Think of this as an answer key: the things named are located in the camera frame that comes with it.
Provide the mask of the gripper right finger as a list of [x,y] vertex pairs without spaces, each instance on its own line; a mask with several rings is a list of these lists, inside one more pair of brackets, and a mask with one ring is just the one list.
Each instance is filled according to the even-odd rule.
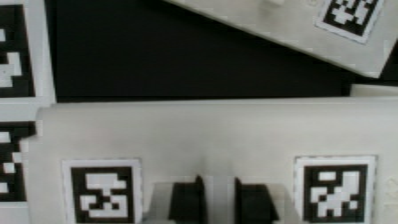
[[235,224],[274,224],[278,209],[265,184],[244,184],[235,179]]

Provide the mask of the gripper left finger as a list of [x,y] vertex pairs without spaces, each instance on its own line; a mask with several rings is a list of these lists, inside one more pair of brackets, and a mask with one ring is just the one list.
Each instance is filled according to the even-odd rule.
[[205,181],[196,177],[193,182],[173,185],[169,219],[177,224],[209,224]]

